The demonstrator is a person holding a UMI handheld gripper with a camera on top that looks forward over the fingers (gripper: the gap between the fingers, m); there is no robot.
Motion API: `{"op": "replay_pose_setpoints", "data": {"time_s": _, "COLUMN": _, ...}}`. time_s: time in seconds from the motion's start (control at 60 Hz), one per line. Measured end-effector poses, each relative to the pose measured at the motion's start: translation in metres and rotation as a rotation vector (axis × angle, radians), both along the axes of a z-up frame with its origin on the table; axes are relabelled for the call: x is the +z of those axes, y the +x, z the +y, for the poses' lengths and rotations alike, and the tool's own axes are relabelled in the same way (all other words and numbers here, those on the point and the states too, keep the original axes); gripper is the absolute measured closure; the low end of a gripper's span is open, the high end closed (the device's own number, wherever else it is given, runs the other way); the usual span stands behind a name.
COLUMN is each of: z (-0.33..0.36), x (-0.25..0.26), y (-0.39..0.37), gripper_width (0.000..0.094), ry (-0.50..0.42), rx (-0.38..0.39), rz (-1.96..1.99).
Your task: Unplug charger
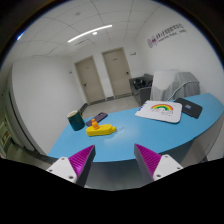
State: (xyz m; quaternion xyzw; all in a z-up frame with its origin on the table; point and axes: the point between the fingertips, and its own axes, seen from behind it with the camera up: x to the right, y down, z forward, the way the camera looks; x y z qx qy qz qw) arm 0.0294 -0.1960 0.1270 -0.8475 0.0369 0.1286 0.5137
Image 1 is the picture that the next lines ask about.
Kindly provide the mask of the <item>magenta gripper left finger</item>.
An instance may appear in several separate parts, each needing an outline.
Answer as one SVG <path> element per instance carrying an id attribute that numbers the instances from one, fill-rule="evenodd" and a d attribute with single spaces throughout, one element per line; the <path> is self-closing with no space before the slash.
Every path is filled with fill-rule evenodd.
<path id="1" fill-rule="evenodd" d="M 95 155 L 95 146 L 91 145 L 69 158 L 59 158 L 47 172 L 84 187 Z"/>

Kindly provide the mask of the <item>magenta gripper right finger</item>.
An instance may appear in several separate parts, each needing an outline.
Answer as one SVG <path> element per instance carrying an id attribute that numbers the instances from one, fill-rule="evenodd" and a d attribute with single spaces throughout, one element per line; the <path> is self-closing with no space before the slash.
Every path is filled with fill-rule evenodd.
<path id="1" fill-rule="evenodd" d="M 170 155 L 159 155 L 139 144 L 134 145 L 134 155 L 145 183 L 154 182 L 182 169 Z"/>

